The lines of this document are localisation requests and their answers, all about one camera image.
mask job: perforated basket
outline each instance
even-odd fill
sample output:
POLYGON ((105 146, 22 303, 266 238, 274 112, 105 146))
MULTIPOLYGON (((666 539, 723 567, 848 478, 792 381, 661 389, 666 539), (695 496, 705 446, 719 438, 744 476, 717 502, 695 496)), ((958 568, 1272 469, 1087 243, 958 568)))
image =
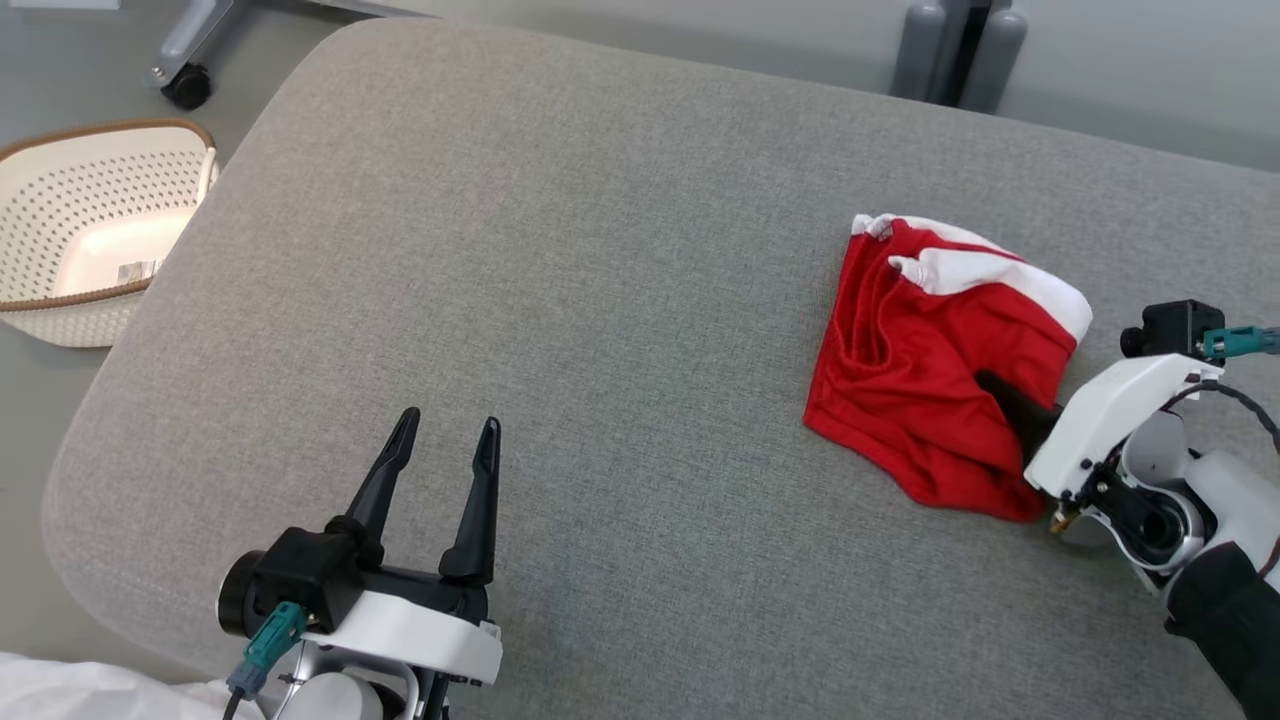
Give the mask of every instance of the perforated basket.
POLYGON ((178 118, 0 150, 0 320, 55 345, 113 345, 218 178, 214 158, 212 137, 178 118))

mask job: gray furniture leg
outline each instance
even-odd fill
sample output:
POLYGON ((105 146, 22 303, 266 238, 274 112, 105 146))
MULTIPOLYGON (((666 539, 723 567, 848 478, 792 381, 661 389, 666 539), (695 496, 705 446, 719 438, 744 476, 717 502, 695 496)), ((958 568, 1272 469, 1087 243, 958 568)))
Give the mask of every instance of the gray furniture leg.
POLYGON ((916 3, 908 8, 890 95, 908 100, 928 100, 929 82, 938 63, 942 29, 946 24, 947 12, 937 3, 916 3))
POLYGON ((147 70, 147 85, 169 85, 234 4, 236 0, 189 0, 187 12, 160 45, 155 65, 147 70))
POLYGON ((1025 37, 1027 18, 1012 10, 991 14, 957 108, 975 113, 996 113, 1025 37))

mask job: gray fabric surface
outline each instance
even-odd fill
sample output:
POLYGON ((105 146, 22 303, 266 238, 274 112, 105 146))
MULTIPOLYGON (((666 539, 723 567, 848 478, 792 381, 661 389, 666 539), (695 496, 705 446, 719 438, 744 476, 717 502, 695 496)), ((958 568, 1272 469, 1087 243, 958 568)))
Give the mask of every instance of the gray fabric surface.
MULTIPOLYGON (((79 602, 229 671, 230 562, 346 506, 407 405, 388 560, 434 568, 504 425, 497 685, 460 717, 1229 717, 1114 552, 929 510, 800 423, 854 213, 1079 287, 1062 397, 1147 304, 1280 316, 1272 176, 433 20, 271 101, 81 409, 45 534, 79 602)), ((1228 379, 1280 407, 1270 359, 1228 379)), ((1189 409, 1266 473, 1254 420, 1189 409)))

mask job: folded red garment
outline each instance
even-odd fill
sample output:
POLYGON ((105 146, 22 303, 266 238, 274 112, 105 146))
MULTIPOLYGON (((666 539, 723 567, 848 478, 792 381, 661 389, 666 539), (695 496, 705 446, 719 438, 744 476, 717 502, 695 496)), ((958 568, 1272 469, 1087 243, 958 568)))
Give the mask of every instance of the folded red garment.
POLYGON ((916 502, 1032 521, 1043 500, 974 373, 1051 406, 1093 319, 1060 278, 969 231, 859 215, 804 421, 916 502))

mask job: caster wheel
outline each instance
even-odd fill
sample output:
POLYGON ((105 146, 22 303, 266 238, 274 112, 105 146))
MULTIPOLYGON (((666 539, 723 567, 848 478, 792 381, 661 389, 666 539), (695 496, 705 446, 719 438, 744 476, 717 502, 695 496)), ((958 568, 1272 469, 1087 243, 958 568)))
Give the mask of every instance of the caster wheel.
POLYGON ((205 69, 205 65, 187 63, 169 85, 160 88, 160 94, 183 110, 195 110, 214 94, 214 86, 209 81, 209 70, 205 69))

